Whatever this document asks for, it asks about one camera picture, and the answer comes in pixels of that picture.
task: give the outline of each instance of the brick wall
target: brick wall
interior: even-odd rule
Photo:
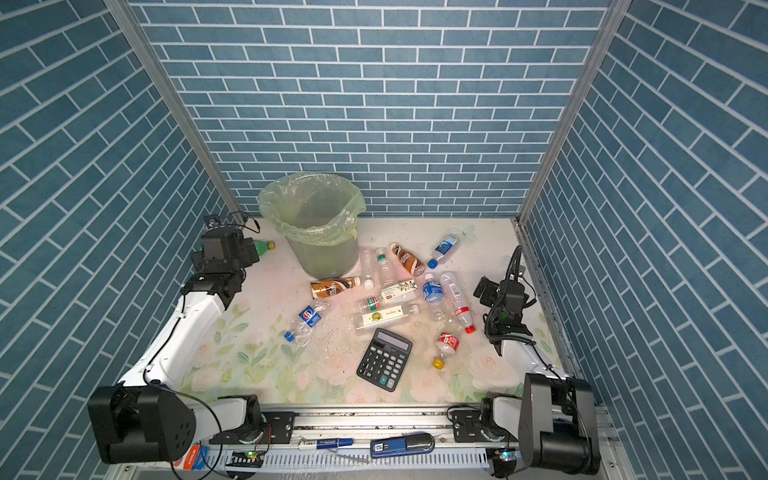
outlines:
[[[638,478],[768,477],[767,26],[634,0],[531,217]]]
[[[131,2],[245,208],[331,171],[374,215],[510,217],[608,0],[257,3]]]
[[[101,0],[0,12],[0,478],[90,478],[85,402],[223,202]]]

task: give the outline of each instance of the metal frame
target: metal frame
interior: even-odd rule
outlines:
[[[565,144],[565,139],[576,120],[576,115],[581,109],[587,93],[589,93],[592,81],[598,76],[598,69],[605,59],[605,54],[614,40],[621,21],[624,20],[624,14],[627,13],[630,3],[632,3],[632,0],[613,0],[605,13],[605,17],[598,30],[598,36],[595,38],[594,45],[592,45],[589,55],[587,55],[587,59],[584,61],[584,66],[581,68],[581,75],[576,80],[571,96],[568,97],[568,103],[563,109],[563,115],[560,117],[558,126],[552,134],[547,150],[541,159],[541,164],[533,176],[531,186],[528,188],[523,204],[520,207],[520,213],[518,214],[518,222],[520,224],[525,225],[533,211],[533,206],[536,204],[536,200],[539,194],[541,194],[541,189],[544,188],[544,183],[547,181],[549,173],[558,159],[558,155]]]
[[[214,156],[197,129],[197,125],[194,124],[192,117],[187,111],[187,107],[184,106],[184,101],[181,100],[176,87],[170,80],[170,77],[168,77],[168,73],[157,56],[157,52],[152,47],[149,37],[147,37],[144,29],[139,25],[138,18],[136,18],[133,9],[127,0],[104,0],[104,3],[117,22],[118,27],[122,30],[123,35],[125,35],[126,40],[128,40],[128,44],[133,48],[134,53],[144,66],[144,70],[149,75],[155,88],[160,93],[165,106],[168,107],[170,114],[176,119],[176,123],[179,124],[184,137],[189,141],[190,146],[197,155],[197,159],[213,181],[227,208],[230,209],[230,212],[233,213],[238,221],[245,221],[243,214],[234,213],[241,212],[243,208],[229,188],[229,185],[227,185],[227,181],[224,180],[221,170],[219,170],[219,166],[214,160]]]

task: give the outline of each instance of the black calculator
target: black calculator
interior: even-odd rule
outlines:
[[[357,376],[388,392],[394,391],[412,346],[413,343],[397,333],[376,329],[357,367]]]

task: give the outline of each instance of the pepsi label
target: pepsi label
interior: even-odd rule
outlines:
[[[320,321],[320,315],[311,306],[307,306],[299,316],[309,326],[315,326]]]

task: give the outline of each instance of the blue marker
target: blue marker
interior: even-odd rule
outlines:
[[[352,439],[302,440],[299,442],[299,450],[337,449],[339,447],[346,447],[352,443]]]

